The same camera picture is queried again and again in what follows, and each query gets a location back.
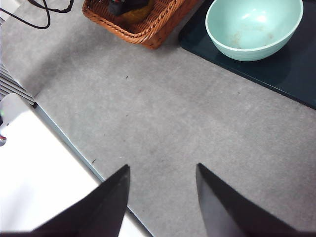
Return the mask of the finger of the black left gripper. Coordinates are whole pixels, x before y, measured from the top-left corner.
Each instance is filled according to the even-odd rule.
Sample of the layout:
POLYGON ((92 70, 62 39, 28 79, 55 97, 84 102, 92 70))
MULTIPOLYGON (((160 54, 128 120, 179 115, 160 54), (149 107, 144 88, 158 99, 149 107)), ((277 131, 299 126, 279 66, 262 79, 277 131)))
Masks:
POLYGON ((127 8, 142 8, 148 5, 149 0, 126 0, 124 2, 127 8))
POLYGON ((109 0, 108 11, 115 15, 119 16, 123 12, 124 1, 123 0, 109 0))

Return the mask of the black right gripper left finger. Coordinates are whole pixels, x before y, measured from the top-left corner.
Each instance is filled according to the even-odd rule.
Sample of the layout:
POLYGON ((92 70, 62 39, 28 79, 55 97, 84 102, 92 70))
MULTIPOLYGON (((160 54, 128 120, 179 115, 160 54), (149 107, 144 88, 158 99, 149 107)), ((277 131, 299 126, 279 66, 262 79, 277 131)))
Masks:
POLYGON ((117 237, 127 209, 130 166, 125 164, 86 197, 30 232, 2 237, 117 237))

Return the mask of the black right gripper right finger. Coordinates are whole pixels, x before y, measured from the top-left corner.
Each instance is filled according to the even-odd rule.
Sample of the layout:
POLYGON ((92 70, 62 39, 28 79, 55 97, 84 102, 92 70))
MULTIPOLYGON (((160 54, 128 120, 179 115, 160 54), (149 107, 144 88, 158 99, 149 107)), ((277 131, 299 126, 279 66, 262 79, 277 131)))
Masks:
POLYGON ((314 237, 238 193, 202 163, 196 166, 199 208, 209 237, 314 237))

